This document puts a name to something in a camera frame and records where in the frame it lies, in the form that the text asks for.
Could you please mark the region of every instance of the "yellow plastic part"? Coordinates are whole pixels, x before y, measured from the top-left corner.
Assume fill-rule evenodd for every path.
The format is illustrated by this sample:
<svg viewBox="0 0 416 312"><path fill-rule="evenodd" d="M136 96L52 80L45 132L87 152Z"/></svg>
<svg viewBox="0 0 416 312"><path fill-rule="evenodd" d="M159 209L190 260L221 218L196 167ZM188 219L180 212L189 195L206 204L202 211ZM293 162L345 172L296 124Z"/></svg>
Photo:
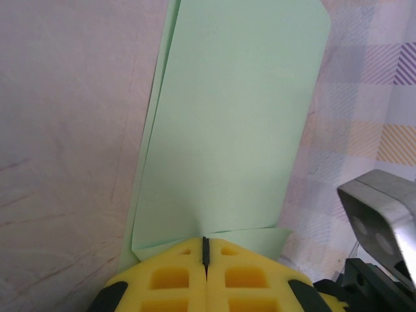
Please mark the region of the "yellow plastic part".
<svg viewBox="0 0 416 312"><path fill-rule="evenodd" d="M190 239L112 278L128 283L116 312L303 312L288 281L311 280L222 239L210 239L208 277L202 239ZM332 311L346 303L320 294Z"/></svg>

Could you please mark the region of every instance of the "plaid cloth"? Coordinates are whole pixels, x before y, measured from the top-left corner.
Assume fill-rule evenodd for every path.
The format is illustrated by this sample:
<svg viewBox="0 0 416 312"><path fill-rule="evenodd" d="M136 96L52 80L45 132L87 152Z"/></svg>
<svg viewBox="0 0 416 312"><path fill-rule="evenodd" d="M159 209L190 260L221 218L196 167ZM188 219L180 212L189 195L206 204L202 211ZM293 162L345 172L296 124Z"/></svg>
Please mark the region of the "plaid cloth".
<svg viewBox="0 0 416 312"><path fill-rule="evenodd" d="M416 175L416 2L338 2L278 222L294 230L280 261L314 281L357 249L336 188L373 168Z"/></svg>

